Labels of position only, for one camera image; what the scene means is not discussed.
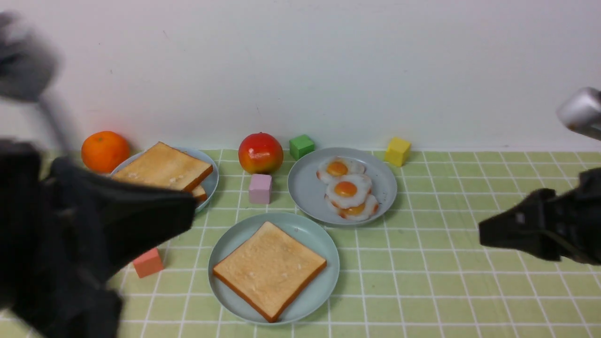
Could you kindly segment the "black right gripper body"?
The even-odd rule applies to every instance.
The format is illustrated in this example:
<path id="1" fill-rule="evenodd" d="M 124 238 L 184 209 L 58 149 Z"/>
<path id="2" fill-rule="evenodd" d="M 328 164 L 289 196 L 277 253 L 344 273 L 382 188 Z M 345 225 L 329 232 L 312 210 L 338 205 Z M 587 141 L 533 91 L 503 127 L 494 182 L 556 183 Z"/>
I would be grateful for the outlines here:
<path id="1" fill-rule="evenodd" d="M 542 239 L 539 257 L 546 261 L 571 259 L 599 266 L 601 231 L 601 170 L 578 176 L 578 185 L 561 195 L 543 188 Z"/>

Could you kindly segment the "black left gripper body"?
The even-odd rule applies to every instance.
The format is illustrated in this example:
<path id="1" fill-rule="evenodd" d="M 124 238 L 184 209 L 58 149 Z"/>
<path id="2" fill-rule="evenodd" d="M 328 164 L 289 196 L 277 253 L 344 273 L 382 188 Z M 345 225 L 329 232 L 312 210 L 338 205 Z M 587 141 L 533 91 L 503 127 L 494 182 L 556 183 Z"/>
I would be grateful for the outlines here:
<path id="1" fill-rule="evenodd" d="M 60 158 L 41 179 L 31 143 L 1 141 L 1 308 L 43 338 L 116 338 L 123 301 L 78 242 L 69 169 Z"/>

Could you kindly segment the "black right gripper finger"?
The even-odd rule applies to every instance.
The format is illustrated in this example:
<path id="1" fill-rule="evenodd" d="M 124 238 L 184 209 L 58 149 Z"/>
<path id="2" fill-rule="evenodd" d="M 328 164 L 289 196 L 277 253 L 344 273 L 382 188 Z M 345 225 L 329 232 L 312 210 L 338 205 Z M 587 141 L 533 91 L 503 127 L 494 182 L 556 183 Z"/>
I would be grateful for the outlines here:
<path id="1" fill-rule="evenodd" d="M 517 250 L 544 261 L 562 259 L 553 239 L 547 216 L 547 202 L 556 197 L 555 190 L 532 191 L 511 209 L 480 221 L 479 243 L 491 248 Z"/>

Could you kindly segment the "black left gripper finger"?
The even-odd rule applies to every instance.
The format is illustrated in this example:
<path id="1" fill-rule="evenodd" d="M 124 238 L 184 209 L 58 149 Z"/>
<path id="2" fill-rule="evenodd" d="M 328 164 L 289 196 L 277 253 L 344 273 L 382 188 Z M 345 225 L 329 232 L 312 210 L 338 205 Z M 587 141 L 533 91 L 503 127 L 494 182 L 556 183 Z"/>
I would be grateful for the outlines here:
<path id="1" fill-rule="evenodd" d="M 96 277 L 113 276 L 193 224 L 197 203 L 189 192 L 116 181 L 65 157 L 52 162 L 52 179 L 66 257 Z"/>

